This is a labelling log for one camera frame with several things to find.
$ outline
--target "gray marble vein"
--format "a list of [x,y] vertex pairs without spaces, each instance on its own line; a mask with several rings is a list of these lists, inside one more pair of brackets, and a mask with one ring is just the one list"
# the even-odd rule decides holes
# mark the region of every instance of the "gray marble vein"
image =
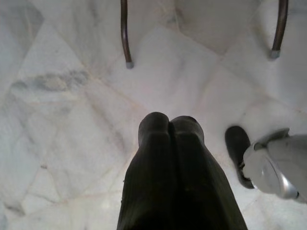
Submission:
[[88,80],[89,75],[85,70],[74,70],[62,74],[51,72],[17,80],[12,84],[10,91],[30,103],[63,101],[65,98],[68,99],[68,94],[77,93],[82,86],[88,83]]
[[40,12],[26,0],[0,1],[0,102],[43,20]]
[[8,202],[4,203],[4,206],[7,210],[14,213],[18,217],[22,217],[25,215],[23,207],[20,205],[20,203],[17,202]]

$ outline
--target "metal chair leg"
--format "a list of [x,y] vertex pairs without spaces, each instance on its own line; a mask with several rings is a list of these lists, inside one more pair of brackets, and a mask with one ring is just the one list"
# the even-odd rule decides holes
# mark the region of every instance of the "metal chair leg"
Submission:
[[133,68],[133,62],[131,59],[129,43],[128,43],[128,29],[127,29],[127,19],[128,19],[128,4],[127,0],[120,0],[120,28],[121,28],[121,42],[123,44],[126,66],[128,69]]
[[280,48],[282,45],[284,30],[286,28],[286,23],[287,23],[288,2],[289,0],[279,0],[276,33],[271,52],[271,58],[273,59],[276,59],[280,56]]

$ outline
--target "foot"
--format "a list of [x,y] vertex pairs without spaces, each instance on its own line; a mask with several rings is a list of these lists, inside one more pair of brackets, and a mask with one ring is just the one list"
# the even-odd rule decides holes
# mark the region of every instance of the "foot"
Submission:
[[232,126],[226,130],[225,141],[228,154],[235,164],[236,173],[240,183],[248,189],[254,188],[251,180],[246,178],[242,172],[244,167],[243,155],[250,146],[250,141],[244,129],[239,126]]

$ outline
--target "black slipper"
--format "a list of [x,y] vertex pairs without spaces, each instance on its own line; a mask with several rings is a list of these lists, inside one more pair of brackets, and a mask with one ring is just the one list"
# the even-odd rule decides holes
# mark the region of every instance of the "black slipper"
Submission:
[[250,179],[246,178],[242,172],[244,167],[243,155],[250,146],[250,141],[243,128],[232,126],[225,132],[225,141],[228,154],[235,164],[236,173],[240,183],[248,189],[254,188]]

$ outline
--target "floor tile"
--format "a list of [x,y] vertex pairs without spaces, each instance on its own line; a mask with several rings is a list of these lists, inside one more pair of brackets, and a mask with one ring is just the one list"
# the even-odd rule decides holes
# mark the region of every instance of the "floor tile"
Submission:
[[257,87],[219,66],[204,89],[195,117],[205,132],[224,138],[226,129],[263,97]]
[[30,106],[6,97],[0,109],[0,200],[23,214],[21,200],[35,178],[55,136],[56,127]]
[[29,0],[44,16],[45,19],[53,22],[60,17],[64,10],[74,0]]
[[305,204],[268,194],[261,194],[243,211],[249,230],[304,229],[307,224],[306,214]]
[[70,210],[67,204],[51,206],[32,215],[13,221],[9,230],[70,230]]
[[175,0],[180,31],[224,54],[248,24],[260,0]]
[[40,12],[26,0],[0,2],[0,103],[43,20]]
[[138,150],[138,145],[135,145],[134,150],[132,150],[130,158],[126,160],[126,163],[119,171],[112,171],[112,170],[107,171],[105,174],[101,176],[101,178],[98,181],[95,181],[91,186],[89,186],[86,189],[84,195],[87,196],[87,195],[97,195],[103,193],[117,193],[117,192],[122,193],[126,171],[137,150]]
[[[135,44],[155,24],[173,23],[168,19],[173,12],[171,3],[171,0],[129,2],[132,55],[135,53]],[[75,0],[55,26],[95,77],[103,77],[105,68],[123,53],[119,33],[120,1]]]
[[252,141],[280,128],[289,127],[290,134],[307,133],[307,115],[292,110],[272,99],[263,99],[250,107],[239,121]]
[[[47,157],[61,197],[76,197],[103,175],[119,172],[135,149],[138,125],[145,114],[109,87],[90,82]],[[112,178],[105,179],[107,185],[112,184]]]
[[61,124],[80,99],[89,73],[75,53],[45,22],[26,55],[10,92],[20,100]]
[[8,219],[5,216],[5,207],[2,202],[0,202],[0,228],[7,229],[8,228]]
[[41,165],[35,180],[29,187],[22,206],[26,214],[31,214],[60,201],[53,178],[45,165]]
[[103,79],[149,111],[170,119],[190,115],[218,57],[180,34],[158,26],[142,40],[129,71],[119,60]]
[[85,197],[70,202],[71,229],[116,229],[120,204],[121,193]]
[[247,32],[229,49],[223,64],[236,75],[260,86],[268,95],[306,112],[307,11],[291,9],[278,59],[268,58],[276,28],[278,2],[267,0]]

